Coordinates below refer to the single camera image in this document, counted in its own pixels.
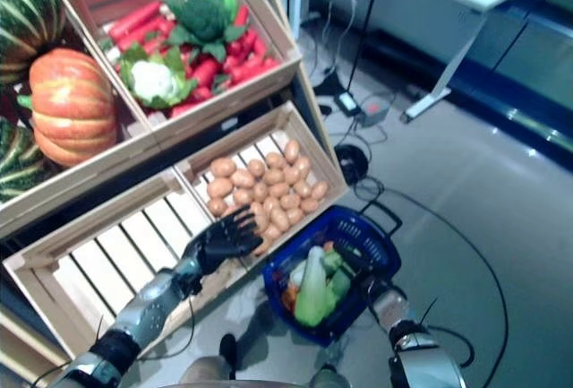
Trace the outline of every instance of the gray floor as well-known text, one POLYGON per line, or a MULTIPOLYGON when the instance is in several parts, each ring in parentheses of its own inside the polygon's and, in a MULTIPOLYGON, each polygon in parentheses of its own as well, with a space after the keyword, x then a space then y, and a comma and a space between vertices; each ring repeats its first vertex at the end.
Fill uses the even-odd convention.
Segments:
MULTIPOLYGON (((312 69, 308 34, 300 45, 312 69)), ((338 66, 343 82, 350 68, 344 58, 354 45, 352 38, 342 44, 338 66)), ((314 82, 321 80, 320 70, 329 63, 322 47, 319 60, 314 82)), ((353 91, 360 100, 387 91, 385 84, 398 90, 398 97, 383 123, 388 140, 372 146, 370 174, 429 205, 467 234, 489 259, 505 291, 509 345, 491 386, 573 386, 573 177, 448 102, 403 125, 399 115, 417 89, 366 61, 353 91)), ((326 124, 337 134, 346 130, 349 120, 336 113, 326 124)), ((361 135, 372 142, 381 139, 376 128, 361 135)), ((339 138, 333 136, 333 143, 339 138)), ((418 315, 438 297, 427 323, 455 329, 473 342, 476 361, 464 376, 468 386, 482 386, 502 336, 500 299, 490 273, 460 237, 432 216, 394 194, 384 194, 381 201, 404 221, 394 236, 402 258, 396 283, 418 315)), ((351 194, 341 203, 362 206, 351 194)), ((383 215, 369 214, 390 226, 383 215)), ((301 384, 329 360, 338 362, 339 371, 354 387, 389 386, 389 344, 369 315, 362 315, 336 348, 320 349, 290 332, 270 312, 260 277, 204 316, 184 353, 138 365, 124 386, 175 384, 194 359, 217 352, 225 332, 241 339, 244 357, 238 377, 242 379, 301 384)), ((189 334, 188 326, 181 328, 158 347, 158 353, 178 350, 189 334)), ((437 337, 454 357, 466 358, 458 341, 437 337)))

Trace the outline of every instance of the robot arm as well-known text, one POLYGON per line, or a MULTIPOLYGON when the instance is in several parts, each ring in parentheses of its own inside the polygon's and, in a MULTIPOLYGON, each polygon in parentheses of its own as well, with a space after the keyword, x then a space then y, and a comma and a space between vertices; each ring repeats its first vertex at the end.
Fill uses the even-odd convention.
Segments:
POLYGON ((229 257, 249 254, 261 243, 248 206, 205 229, 187 245, 173 269, 162 269, 119 313, 90 350, 77 357, 50 387, 116 388, 123 375, 163 330, 166 319, 191 294, 201 278, 229 257))

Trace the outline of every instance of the shoe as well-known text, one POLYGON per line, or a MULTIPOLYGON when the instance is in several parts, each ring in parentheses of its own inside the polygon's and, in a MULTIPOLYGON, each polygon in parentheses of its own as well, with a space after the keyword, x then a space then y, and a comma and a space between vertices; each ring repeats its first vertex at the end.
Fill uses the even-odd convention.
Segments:
POLYGON ((223 357, 231 367, 229 379, 234 381, 236 374, 237 347, 236 339, 233 334, 227 333, 223 336, 218 345, 218 354, 223 357))

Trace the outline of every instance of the potato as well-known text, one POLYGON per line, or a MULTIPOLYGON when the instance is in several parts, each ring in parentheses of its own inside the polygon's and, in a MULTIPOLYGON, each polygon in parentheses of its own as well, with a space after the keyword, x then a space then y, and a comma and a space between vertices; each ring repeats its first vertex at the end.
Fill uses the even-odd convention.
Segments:
POLYGON ((253 176, 259 178, 265 174, 266 168, 264 163, 260 160, 249 160, 247 163, 247 170, 249 170, 253 176))
POLYGON ((290 228, 288 217, 285 211, 275 208, 270 211, 270 222, 275 225, 281 232, 285 232, 290 228))
POLYGON ((222 198, 211 198, 207 202, 209 211, 215 216, 221 216, 227 210, 227 203, 222 198))
POLYGON ((259 202, 252 202, 251 203, 251 212, 254 213, 255 215, 258 215, 260 213, 265 213, 265 210, 262 207, 262 204, 259 202))
POLYGON ((254 248, 254 250, 252 251, 252 254, 254 256, 263 255, 265 252, 267 252, 270 249, 270 246, 273 244, 274 241, 275 241, 275 239, 272 238, 271 236, 263 234, 262 235, 262 243, 254 248))
POLYGON ((324 180, 320 180, 312 187, 311 197, 314 200, 319 201, 322 199, 322 197, 324 197, 328 190, 329 184, 327 184, 324 180))
POLYGON ((239 207, 235 206, 234 204, 231 204, 230 206, 227 207, 227 209, 223 212, 223 214, 221 215, 221 218, 225 218, 227 215, 230 215, 231 213, 233 213, 234 211, 236 211, 239 207))
POLYGON ((224 198, 233 191, 233 182, 226 177, 215 177, 207 185, 207 194, 211 198, 224 198))
POLYGON ((286 211, 286 215, 290 225, 295 225, 297 222, 300 222, 300 220, 303 218, 304 212, 300 208, 294 207, 294 209, 286 211))
POLYGON ((308 198, 311 196, 312 188, 306 183, 304 179, 299 180, 293 185, 295 192, 299 194, 302 198, 308 198))
POLYGON ((295 162, 295 168, 301 172, 301 179, 306 179, 308 173, 311 171, 311 161, 308 157, 301 157, 295 162))
POLYGON ((304 213, 312 213, 319 208, 319 202, 314 200, 313 198, 305 198, 301 201, 301 209, 303 209, 304 213))
POLYGON ((285 174, 283 170, 279 168, 270 168, 262 180, 264 180, 267 185, 275 185, 285 181, 285 174))
POLYGON ((255 184, 252 188, 252 198, 255 202, 264 202, 267 195, 269 195, 269 188, 263 182, 255 184))
POLYGON ((233 193, 233 201, 237 206, 252 203, 252 189, 239 188, 233 193))
POLYGON ((237 188, 252 188, 254 186, 254 176, 246 168, 238 168, 231 175, 231 181, 237 188))
POLYGON ((265 157, 265 161, 267 161, 269 168, 283 168, 287 165, 283 156, 278 152, 269 152, 265 157))
POLYGON ((270 214, 270 211, 272 211, 274 208, 280 207, 280 203, 278 202, 278 198, 271 197, 269 195, 267 198, 265 198, 265 203, 262 205, 262 207, 266 213, 270 214))
POLYGON ((254 215, 254 221, 257 224, 257 229, 254 230, 255 234, 262 234, 269 226, 269 217, 266 213, 254 215))
POLYGON ((301 197, 297 194, 287 194, 280 197, 280 207, 282 207, 285 211, 289 209, 294 209, 298 207, 301 203, 301 197))
POLYGON ((275 184, 269 187, 269 194, 275 198, 287 195, 288 191, 290 191, 290 186, 288 186, 287 182, 281 182, 280 184, 275 184))
POLYGON ((296 140, 290 140, 286 144, 283 152, 285 153, 286 162, 293 164, 301 153, 301 145, 296 140))
POLYGON ((229 177, 236 170, 236 164, 229 158, 217 158, 209 166, 214 177, 229 177))
POLYGON ((277 226, 274 225, 273 223, 270 223, 267 229, 265 229, 265 232, 262 233, 263 237, 270 237, 272 238, 273 242, 277 240, 280 237, 280 235, 281 235, 280 229, 278 229, 277 226))
POLYGON ((301 172, 298 168, 287 167, 283 170, 283 173, 285 174, 285 182, 291 186, 301 178, 301 172))

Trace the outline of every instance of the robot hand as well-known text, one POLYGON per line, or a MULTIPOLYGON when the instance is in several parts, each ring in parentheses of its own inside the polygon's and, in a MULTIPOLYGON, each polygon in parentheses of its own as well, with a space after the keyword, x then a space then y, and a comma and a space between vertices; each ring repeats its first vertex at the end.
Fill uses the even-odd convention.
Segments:
POLYGON ((77 357, 50 387, 116 388, 142 350, 163 330, 167 317, 201 290, 201 277, 227 258, 249 254, 261 239, 244 206, 206 228, 187 245, 173 269, 161 269, 115 319, 90 350, 77 357))
POLYGON ((187 246, 185 257, 197 260, 203 275, 213 273, 227 258, 249 254, 261 244, 253 231, 254 214, 244 206, 211 225, 187 246))
POLYGON ((394 388, 466 388, 458 364, 430 333, 413 321, 406 294, 385 278, 384 272, 354 249, 335 249, 355 271, 355 285, 394 350, 389 359, 394 388))

